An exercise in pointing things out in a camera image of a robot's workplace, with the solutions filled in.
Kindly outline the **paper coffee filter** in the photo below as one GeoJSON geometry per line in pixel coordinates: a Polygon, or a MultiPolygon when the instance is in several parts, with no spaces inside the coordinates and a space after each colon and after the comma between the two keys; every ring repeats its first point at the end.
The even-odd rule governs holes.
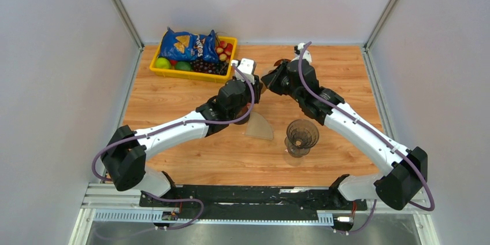
{"type": "Polygon", "coordinates": [[[265,76],[269,76],[271,74],[274,74],[275,70],[276,70],[276,67],[275,66],[267,66],[263,70],[262,74],[260,75],[260,78],[263,78],[265,76]]]}

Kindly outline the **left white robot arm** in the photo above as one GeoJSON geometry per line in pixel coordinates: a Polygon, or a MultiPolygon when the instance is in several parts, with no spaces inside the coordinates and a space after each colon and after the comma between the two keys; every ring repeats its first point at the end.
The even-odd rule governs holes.
{"type": "Polygon", "coordinates": [[[138,190],[154,195],[163,207],[173,205],[177,192],[170,178],[149,168],[147,160],[174,146],[209,137],[244,121],[249,113],[242,110],[252,109],[259,102],[262,87],[257,75],[235,76],[216,96],[181,118],[135,131],[128,125],[119,127],[94,157],[93,174],[101,180],[110,180],[117,191],[138,190]]]}

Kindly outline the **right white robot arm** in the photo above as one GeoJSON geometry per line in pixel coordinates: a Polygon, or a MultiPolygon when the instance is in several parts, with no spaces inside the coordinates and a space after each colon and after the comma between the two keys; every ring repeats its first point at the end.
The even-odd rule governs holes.
{"type": "Polygon", "coordinates": [[[290,96],[308,118],[346,138],[378,168],[378,174],[339,177],[331,186],[334,207],[344,209],[358,199],[379,199],[395,210],[408,204],[435,209],[428,187],[427,153],[420,147],[410,149],[369,124],[342,96],[320,86],[306,60],[281,60],[261,80],[271,92],[290,96]]]}

